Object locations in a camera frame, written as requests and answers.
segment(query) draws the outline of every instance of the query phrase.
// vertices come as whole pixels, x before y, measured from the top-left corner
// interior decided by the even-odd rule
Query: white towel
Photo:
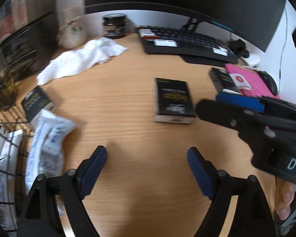
[[[82,49],[64,52],[52,60],[37,76],[37,84],[41,86],[56,78],[78,75],[94,64],[107,62],[111,56],[118,56],[127,49],[109,38],[91,40]]]

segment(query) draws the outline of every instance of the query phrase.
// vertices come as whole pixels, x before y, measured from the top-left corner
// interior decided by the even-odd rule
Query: plastic bag
[[[50,111],[41,111],[26,165],[27,193],[39,174],[47,177],[62,175],[64,165],[62,141],[75,126],[72,121],[56,116]]]

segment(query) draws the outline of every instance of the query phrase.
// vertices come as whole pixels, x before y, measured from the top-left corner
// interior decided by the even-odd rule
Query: keyboard
[[[238,58],[213,37],[175,28],[140,26],[136,28],[147,54],[192,55],[237,63]]]

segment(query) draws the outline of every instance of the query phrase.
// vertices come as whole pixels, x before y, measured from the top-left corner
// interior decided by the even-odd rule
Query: computer monitor
[[[131,9],[180,14],[217,25],[265,51],[281,19],[285,1],[85,0],[85,12]]]

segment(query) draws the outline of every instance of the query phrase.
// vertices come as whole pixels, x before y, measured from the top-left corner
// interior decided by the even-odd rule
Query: monitor stand
[[[212,58],[200,57],[200,56],[192,56],[192,55],[180,55],[181,58],[190,64],[202,64],[202,65],[210,65],[210,66],[218,66],[218,67],[225,67],[225,64],[228,62],[221,61]]]
[[[201,23],[200,20],[189,18],[188,22],[182,26],[182,30],[185,31],[191,31],[195,32],[197,29],[197,26]],[[203,65],[210,65],[210,66],[218,66],[218,67],[225,67],[225,64],[228,63],[226,61],[221,61],[217,59],[212,58],[206,58],[206,57],[199,57],[199,56],[192,56],[192,55],[180,55],[181,58],[186,62],[190,64],[203,64]]]

